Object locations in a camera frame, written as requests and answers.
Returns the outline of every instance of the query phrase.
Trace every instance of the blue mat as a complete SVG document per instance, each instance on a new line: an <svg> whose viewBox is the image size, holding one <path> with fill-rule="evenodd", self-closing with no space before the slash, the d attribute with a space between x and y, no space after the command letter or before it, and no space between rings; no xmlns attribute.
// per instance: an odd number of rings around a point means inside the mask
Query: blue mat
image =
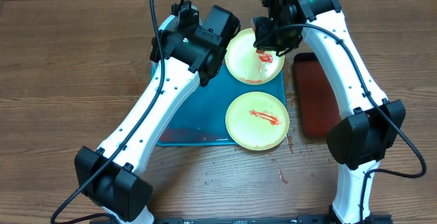
<svg viewBox="0 0 437 224"><path fill-rule="evenodd" d="M226 65L206 87L198 87L176 111L161 135L160 146L235 145L226 129L226 111L232 101L247 92L266 92L285 106L282 71L271 81L248 85L235 79Z"/></svg>

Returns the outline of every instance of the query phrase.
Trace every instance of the wood grain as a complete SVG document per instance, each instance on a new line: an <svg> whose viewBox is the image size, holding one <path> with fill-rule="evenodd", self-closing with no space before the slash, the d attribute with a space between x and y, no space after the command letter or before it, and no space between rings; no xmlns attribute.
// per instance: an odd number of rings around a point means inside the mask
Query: wood grain
<svg viewBox="0 0 437 224"><path fill-rule="evenodd" d="M169 3L156 0L158 21ZM192 0L249 21L259 0ZM391 100L402 99L404 132L429 171L418 180L378 175L371 209L396 223L437 222L437 0L340 0L369 71ZM6 1L0 17L0 223L48 223L77 187L73 158L96 148L125 118L150 78L153 30L147 0ZM291 62L283 69L290 144L254 153L234 147L155 148L143 178L156 216L184 218L326 213L337 164L323 140L303 137ZM382 167L413 173L419 162L396 140ZM288 180L284 184L279 171ZM99 212L83 196L61 220Z"/></svg>

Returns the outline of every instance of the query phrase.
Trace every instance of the round plate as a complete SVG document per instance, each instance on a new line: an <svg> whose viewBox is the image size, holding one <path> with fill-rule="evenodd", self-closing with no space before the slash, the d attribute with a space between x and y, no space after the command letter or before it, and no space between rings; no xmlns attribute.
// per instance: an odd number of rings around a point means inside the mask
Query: round plate
<svg viewBox="0 0 437 224"><path fill-rule="evenodd" d="M227 109L225 121L232 139L250 150L273 148L285 138L290 126L283 103L264 92L236 98Z"/></svg>
<svg viewBox="0 0 437 224"><path fill-rule="evenodd" d="M257 85L269 82L278 75L284 64L284 56L277 57L274 51L259 54L253 47L254 41L253 29L241 31L229 43L225 62L237 80Z"/></svg>

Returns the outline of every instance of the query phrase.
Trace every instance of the plate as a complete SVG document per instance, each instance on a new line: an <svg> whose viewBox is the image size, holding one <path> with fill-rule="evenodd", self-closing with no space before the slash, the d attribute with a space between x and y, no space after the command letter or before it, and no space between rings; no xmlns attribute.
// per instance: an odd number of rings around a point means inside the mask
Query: plate
<svg viewBox="0 0 437 224"><path fill-rule="evenodd" d="M287 135L290 119L277 98L264 92L249 92L237 97L225 116L231 138L250 150L267 150Z"/></svg>
<svg viewBox="0 0 437 224"><path fill-rule="evenodd" d="M259 54L253 47L254 41L253 29L241 31L229 43L225 63L237 80L259 85L271 81L278 75L284 64L284 56L277 57L274 51Z"/></svg>

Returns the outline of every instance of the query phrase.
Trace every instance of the white arm segment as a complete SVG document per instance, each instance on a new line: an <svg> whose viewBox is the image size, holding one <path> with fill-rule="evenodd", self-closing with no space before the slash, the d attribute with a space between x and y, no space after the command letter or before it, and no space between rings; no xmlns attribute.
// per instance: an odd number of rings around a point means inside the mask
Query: white arm segment
<svg viewBox="0 0 437 224"><path fill-rule="evenodd" d="M103 156L109 158L117 149L118 145L126 138L134 125L139 121L144 111L149 106L156 93L159 85L161 64L159 62L155 75L150 81L147 89L141 95L136 105L132 108L126 119L120 124L99 148L104 148ZM138 127L135 134L126 144L125 150L122 150L114 162L120 166L130 163L134 168L132 172L140 176L145 171L150 154L159 137L164 132L167 124L178 110L180 105L192 94L200 84L199 73L188 71L188 65L171 57L165 60L165 82L163 93L159 96L156 104L153 106L149 115ZM140 215L131 223L135 224L152 224L154 217L144 207Z"/></svg>
<svg viewBox="0 0 437 224"><path fill-rule="evenodd" d="M346 46L355 58L355 62L363 76L365 84L375 102L382 104L382 99L387 98L386 94L378 87L367 71L363 60L355 48L350 38L343 12L336 13L334 10L317 15L317 20L307 21L307 24L317 25L333 32L340 39L343 39ZM326 77L333 88L337 104L339 106L340 117L354 115L354 109L360 107L363 111L372 109L373 106L366 97L363 96L363 88L356 76L351 61L344 49L336 44L335 40L325 33L316 29L304 28L302 36L305 42L313 49L315 55L325 72ZM350 170L346 165L339 166L339 179L337 195L333 202L333 210L342 223L359 222L360 196L363 186L364 173L370 169L376 169L379 162L374 160L360 165L357 170ZM372 179L368 179L365 198L363 218L370 214L369 197Z"/></svg>

